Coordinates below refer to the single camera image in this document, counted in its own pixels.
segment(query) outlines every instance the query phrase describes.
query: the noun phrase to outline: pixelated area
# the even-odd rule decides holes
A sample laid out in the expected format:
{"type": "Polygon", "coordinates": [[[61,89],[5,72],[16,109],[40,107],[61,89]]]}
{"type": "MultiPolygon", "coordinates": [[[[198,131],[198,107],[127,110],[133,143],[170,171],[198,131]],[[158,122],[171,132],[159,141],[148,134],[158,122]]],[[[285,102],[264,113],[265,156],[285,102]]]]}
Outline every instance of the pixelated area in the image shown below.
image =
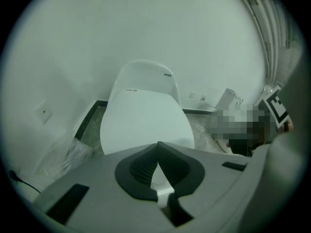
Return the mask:
{"type": "Polygon", "coordinates": [[[274,122],[268,109],[260,110],[253,105],[231,105],[211,115],[207,131],[215,139],[236,139],[264,142],[274,122]]]}

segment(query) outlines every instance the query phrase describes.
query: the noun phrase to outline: black slot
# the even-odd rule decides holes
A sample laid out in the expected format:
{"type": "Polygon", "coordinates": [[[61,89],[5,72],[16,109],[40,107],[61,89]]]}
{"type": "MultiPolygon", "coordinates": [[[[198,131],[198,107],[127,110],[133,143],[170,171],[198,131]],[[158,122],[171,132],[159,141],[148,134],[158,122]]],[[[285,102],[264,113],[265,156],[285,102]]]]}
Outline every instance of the black slot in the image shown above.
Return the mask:
{"type": "Polygon", "coordinates": [[[232,163],[232,162],[225,162],[222,164],[222,166],[225,166],[225,167],[231,168],[231,169],[235,169],[238,171],[242,171],[242,172],[246,168],[246,165],[240,165],[240,164],[236,164],[236,163],[232,163]]]}
{"type": "Polygon", "coordinates": [[[55,221],[65,224],[74,212],[89,187],[75,184],[48,212],[47,215],[55,221]]]}
{"type": "Polygon", "coordinates": [[[180,206],[174,193],[169,194],[168,207],[171,211],[169,219],[176,227],[193,219],[193,217],[180,206]]]}

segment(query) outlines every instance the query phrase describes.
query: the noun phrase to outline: white wall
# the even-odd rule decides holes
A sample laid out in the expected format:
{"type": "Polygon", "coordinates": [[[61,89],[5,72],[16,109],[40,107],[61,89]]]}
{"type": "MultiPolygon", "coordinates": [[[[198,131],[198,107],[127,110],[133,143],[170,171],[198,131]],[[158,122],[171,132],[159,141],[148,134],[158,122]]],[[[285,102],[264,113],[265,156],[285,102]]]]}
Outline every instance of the white wall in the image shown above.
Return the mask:
{"type": "Polygon", "coordinates": [[[265,83],[260,37],[242,0],[102,0],[91,52],[101,100],[133,59],[170,68],[183,108],[210,110],[201,95],[215,106],[226,87],[254,103],[265,83]]]}
{"type": "Polygon", "coordinates": [[[52,143],[71,135],[94,102],[90,73],[93,0],[34,0],[2,57],[1,126],[4,157],[33,173],[52,143]],[[47,100],[43,125],[34,109],[47,100]]]}
{"type": "Polygon", "coordinates": [[[34,0],[2,56],[5,155],[33,173],[46,150],[70,133],[94,99],[108,100],[133,59],[165,64],[183,108],[209,110],[226,87],[253,103],[264,84],[259,35],[241,0],[34,0]],[[191,91],[196,97],[189,98],[191,91]],[[43,125],[34,113],[47,100],[43,125]]]}

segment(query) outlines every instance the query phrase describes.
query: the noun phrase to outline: black cable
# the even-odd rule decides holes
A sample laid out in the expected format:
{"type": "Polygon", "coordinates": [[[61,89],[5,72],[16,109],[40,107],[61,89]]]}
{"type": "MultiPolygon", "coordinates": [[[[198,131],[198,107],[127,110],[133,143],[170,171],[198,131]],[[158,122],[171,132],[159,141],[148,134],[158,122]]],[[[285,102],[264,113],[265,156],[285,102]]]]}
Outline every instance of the black cable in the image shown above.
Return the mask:
{"type": "Polygon", "coordinates": [[[211,105],[209,105],[208,103],[206,103],[206,102],[205,102],[205,98],[201,99],[201,101],[203,101],[203,102],[204,102],[204,104],[208,105],[209,107],[212,107],[212,108],[214,108],[214,109],[218,110],[216,107],[211,106],[211,105]]]}
{"type": "Polygon", "coordinates": [[[32,188],[33,188],[34,190],[36,190],[38,193],[41,193],[38,189],[34,188],[32,185],[30,185],[30,184],[24,182],[22,179],[20,179],[20,178],[16,175],[16,173],[15,173],[13,170],[10,170],[10,171],[9,171],[9,176],[10,176],[10,178],[11,178],[12,180],[18,181],[18,182],[22,182],[22,183],[24,183],[24,184],[26,184],[26,185],[32,187],[32,188]]]}
{"type": "Polygon", "coordinates": [[[220,149],[221,149],[222,151],[224,151],[223,148],[220,146],[219,142],[217,141],[217,139],[215,140],[215,142],[217,142],[217,144],[218,144],[218,146],[220,147],[220,149]]]}

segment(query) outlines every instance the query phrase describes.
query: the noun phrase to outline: white toilet lid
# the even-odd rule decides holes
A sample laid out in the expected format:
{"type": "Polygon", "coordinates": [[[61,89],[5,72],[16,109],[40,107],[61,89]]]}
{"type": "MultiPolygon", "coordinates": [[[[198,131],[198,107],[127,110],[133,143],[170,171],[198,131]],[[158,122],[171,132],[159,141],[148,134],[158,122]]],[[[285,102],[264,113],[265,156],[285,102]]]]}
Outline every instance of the white toilet lid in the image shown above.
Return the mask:
{"type": "Polygon", "coordinates": [[[191,126],[178,103],[152,91],[118,93],[105,111],[100,134],[105,154],[158,141],[194,148],[191,126]]]}

